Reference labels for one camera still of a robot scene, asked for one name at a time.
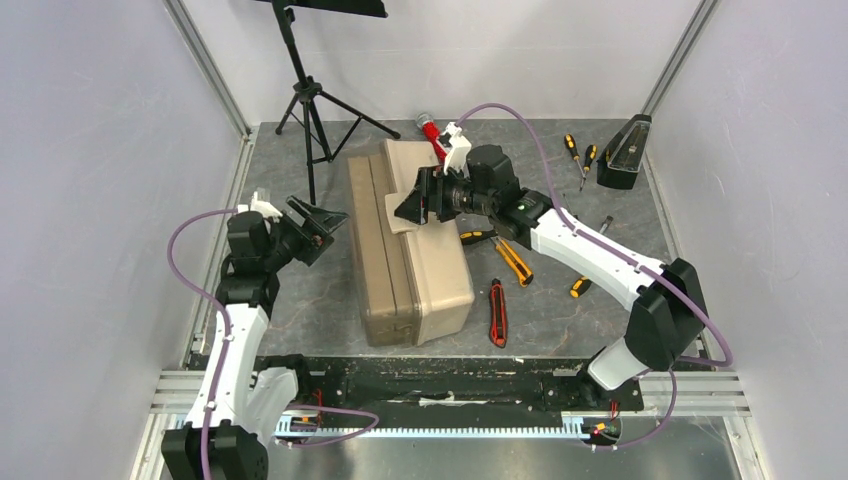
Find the translucent brown plastic toolbox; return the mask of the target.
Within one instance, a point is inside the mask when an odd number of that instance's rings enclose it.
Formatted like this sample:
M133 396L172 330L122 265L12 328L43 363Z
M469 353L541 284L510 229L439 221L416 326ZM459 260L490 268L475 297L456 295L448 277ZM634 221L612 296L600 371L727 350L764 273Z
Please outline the translucent brown plastic toolbox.
M395 217L422 167L426 141L385 139L348 153L342 179L360 320L374 347L418 346L460 332L474 303L455 221Z

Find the orange black utility knife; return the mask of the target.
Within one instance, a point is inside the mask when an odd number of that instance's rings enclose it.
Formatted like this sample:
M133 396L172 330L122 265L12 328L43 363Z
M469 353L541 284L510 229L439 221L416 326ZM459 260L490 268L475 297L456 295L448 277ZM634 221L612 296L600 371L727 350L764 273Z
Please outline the orange black utility knife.
M516 275L519 285L524 288L528 287L534 279L533 271L505 240L495 237L492 242L495 251Z

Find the red black utility knife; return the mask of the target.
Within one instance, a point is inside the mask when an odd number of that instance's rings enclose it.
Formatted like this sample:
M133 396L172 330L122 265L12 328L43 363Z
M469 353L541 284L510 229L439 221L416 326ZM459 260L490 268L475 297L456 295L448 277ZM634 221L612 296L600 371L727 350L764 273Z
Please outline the red black utility knife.
M489 339L497 348L505 348L508 341L508 317L505 294L501 281L494 278L489 290Z

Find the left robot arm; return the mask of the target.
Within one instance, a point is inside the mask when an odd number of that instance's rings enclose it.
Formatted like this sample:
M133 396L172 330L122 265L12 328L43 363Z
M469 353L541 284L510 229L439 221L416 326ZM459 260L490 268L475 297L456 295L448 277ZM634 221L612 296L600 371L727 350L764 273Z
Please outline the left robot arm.
M292 261L312 265L333 243L348 215L290 196L297 218L259 192L227 216L220 278L213 293L166 258L184 285L216 311L212 350L202 383L181 427L164 433L161 453L174 479L265 479L269 445L287 407L307 405L314 383L300 354L257 366L280 289L279 272Z

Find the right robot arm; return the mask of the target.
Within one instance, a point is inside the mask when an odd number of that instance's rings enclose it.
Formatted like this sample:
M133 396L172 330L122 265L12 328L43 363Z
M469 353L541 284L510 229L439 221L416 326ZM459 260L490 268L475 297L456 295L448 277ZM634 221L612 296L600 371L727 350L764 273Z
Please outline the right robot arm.
M471 148L467 172L425 166L412 189L390 204L394 217L424 225L460 214L486 217L497 235L550 257L612 295L629 313L624 335L583 367L580 400L591 408L646 371L667 370L707 326L706 302L692 264L641 255L586 226L546 194L521 186L496 145Z

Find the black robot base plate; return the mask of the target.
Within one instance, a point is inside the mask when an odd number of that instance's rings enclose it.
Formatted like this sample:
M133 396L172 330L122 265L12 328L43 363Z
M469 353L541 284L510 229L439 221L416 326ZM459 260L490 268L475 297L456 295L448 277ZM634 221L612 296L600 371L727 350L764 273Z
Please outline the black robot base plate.
M506 357L260 357L258 371L287 367L299 401L371 412L381 428L556 427L565 411L596 416L645 408L639 382L590 394L580 359Z

